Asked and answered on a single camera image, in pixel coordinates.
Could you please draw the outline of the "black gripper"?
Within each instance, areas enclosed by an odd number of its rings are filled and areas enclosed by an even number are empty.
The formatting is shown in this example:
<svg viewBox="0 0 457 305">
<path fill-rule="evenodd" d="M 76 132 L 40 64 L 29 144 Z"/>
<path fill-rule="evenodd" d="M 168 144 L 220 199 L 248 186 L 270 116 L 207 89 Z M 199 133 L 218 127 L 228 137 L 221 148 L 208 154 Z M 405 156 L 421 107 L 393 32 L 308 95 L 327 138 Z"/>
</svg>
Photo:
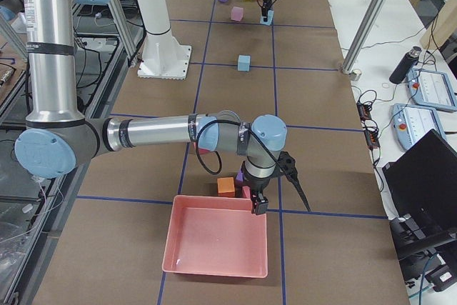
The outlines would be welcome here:
<svg viewBox="0 0 457 305">
<path fill-rule="evenodd" d="M 257 177 L 246 172 L 246 185 L 251 190 L 251 213 L 256 215 L 262 215 L 267 212 L 268 199 L 263 195 L 263 190 L 270 183 L 271 177 Z"/>
<path fill-rule="evenodd" d="M 272 7 L 273 0 L 261 0 L 261 14 L 262 14 L 262 20 L 271 20 L 271 10 L 268 10 L 267 16 L 266 16 L 266 10 L 270 9 Z"/>
</svg>

